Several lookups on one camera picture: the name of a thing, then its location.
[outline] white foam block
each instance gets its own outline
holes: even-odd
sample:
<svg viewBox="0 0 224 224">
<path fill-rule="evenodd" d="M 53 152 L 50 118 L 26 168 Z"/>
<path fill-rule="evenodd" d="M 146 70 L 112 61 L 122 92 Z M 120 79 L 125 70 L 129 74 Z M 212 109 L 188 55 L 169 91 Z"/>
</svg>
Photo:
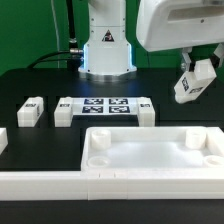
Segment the white foam block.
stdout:
<svg viewBox="0 0 224 224">
<path fill-rule="evenodd" d="M 6 128 L 0 128 L 0 154 L 3 152 L 3 150 L 7 145 L 8 145 L 8 138 Z"/>
<path fill-rule="evenodd" d="M 140 127 L 155 126 L 155 110 L 149 98 L 140 97 L 137 99 L 137 113 Z"/>
<path fill-rule="evenodd" d="M 19 127 L 34 127 L 43 111 L 42 97 L 29 98 L 17 112 Z"/>
<path fill-rule="evenodd" d="M 70 127 L 73 117 L 73 99 L 61 98 L 54 112 L 55 127 Z"/>
</svg>

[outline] green wall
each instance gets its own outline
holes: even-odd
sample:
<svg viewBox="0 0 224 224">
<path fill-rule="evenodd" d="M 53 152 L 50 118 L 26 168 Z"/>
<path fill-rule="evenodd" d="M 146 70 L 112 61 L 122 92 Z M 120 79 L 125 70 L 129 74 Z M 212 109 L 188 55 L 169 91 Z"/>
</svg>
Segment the green wall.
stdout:
<svg viewBox="0 0 224 224">
<path fill-rule="evenodd" d="M 68 49 L 68 22 L 65 0 L 55 0 L 61 50 Z M 89 35 L 88 0 L 73 0 L 76 33 L 82 47 Z M 166 68 L 180 66 L 180 51 L 147 53 L 136 40 L 136 18 L 139 0 L 127 0 L 128 41 L 134 46 L 133 60 L 137 67 Z M 216 45 L 194 48 L 193 58 L 207 58 Z M 0 2 L 0 75 L 13 68 L 25 68 L 38 57 L 56 51 L 56 37 L 50 0 L 1 0 Z M 56 67 L 57 63 L 39 67 Z M 224 68 L 218 69 L 224 81 Z"/>
</svg>

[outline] white robot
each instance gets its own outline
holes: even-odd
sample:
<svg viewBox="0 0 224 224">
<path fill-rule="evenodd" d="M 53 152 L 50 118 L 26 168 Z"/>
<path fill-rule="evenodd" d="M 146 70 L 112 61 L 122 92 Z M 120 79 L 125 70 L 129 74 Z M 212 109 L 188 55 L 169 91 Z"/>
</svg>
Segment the white robot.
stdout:
<svg viewBox="0 0 224 224">
<path fill-rule="evenodd" d="M 80 76 L 97 81 L 132 77 L 131 45 L 125 38 L 125 0 L 89 0 L 90 38 L 84 47 Z M 195 100 L 216 78 L 224 45 L 207 60 L 193 63 L 193 46 L 224 41 L 223 0 L 141 0 L 137 38 L 149 52 L 183 48 L 183 76 L 174 87 L 176 101 Z"/>
</svg>

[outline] black tabletop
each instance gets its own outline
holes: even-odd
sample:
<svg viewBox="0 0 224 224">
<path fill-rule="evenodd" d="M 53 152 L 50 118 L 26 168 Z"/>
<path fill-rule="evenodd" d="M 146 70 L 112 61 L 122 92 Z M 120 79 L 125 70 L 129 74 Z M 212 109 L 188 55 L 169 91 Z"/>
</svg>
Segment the black tabletop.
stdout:
<svg viewBox="0 0 224 224">
<path fill-rule="evenodd" d="M 194 102 L 174 100 L 175 69 L 139 69 L 118 83 L 80 80 L 64 69 L 17 69 L 0 77 L 0 127 L 9 144 L 0 171 L 80 170 L 85 131 L 93 126 L 138 126 L 136 116 L 74 116 L 70 128 L 54 127 L 60 97 L 150 97 L 156 126 L 224 129 L 224 84 L 215 80 Z M 27 98 L 44 98 L 34 128 L 19 128 L 17 111 Z M 223 223 L 223 200 L 0 202 L 1 223 Z"/>
</svg>

